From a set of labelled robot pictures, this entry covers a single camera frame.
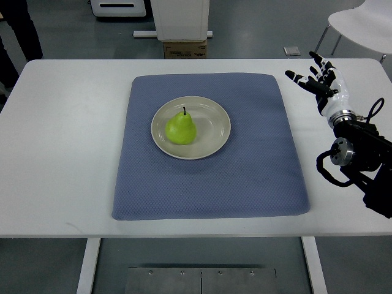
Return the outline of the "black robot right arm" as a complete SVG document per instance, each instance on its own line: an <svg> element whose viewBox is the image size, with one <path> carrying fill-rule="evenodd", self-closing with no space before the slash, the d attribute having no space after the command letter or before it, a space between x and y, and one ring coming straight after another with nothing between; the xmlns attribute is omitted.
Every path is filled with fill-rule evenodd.
<svg viewBox="0 0 392 294"><path fill-rule="evenodd" d="M328 119L336 137L331 148L316 159L317 171L331 184L339 187L356 185L364 192L365 206L386 218L391 218L391 142L381 136L370 120L385 102L379 98L365 117L350 110L336 112ZM340 167L348 180L338 181L324 168L329 157Z"/></svg>

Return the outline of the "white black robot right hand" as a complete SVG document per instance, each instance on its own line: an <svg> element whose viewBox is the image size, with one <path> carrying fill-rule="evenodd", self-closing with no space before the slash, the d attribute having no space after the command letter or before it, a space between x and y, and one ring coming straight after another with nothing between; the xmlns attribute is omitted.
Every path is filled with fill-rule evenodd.
<svg viewBox="0 0 392 294"><path fill-rule="evenodd" d="M341 72L317 53L309 53L317 67L310 67L311 75L302 76L291 70L285 75L300 88L315 95L318 112L334 128L343 121L355 121L356 114L349 104L350 93Z"/></svg>

